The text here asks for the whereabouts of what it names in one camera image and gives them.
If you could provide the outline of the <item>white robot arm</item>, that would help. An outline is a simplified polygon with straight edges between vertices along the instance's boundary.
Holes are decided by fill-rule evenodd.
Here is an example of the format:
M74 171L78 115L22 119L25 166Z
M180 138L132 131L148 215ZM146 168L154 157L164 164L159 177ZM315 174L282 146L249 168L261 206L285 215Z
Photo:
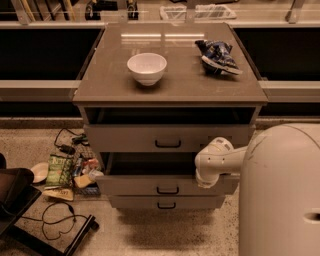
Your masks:
M320 125L271 127L235 149L225 138L195 157L196 180L240 176L239 256L320 256Z

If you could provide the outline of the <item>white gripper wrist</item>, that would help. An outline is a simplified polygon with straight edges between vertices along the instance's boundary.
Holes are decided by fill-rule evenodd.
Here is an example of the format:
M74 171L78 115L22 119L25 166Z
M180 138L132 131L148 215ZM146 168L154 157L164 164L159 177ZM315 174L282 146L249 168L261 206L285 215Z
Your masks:
M216 185L220 177L219 173L208 170L196 170L196 181L201 188L209 189Z

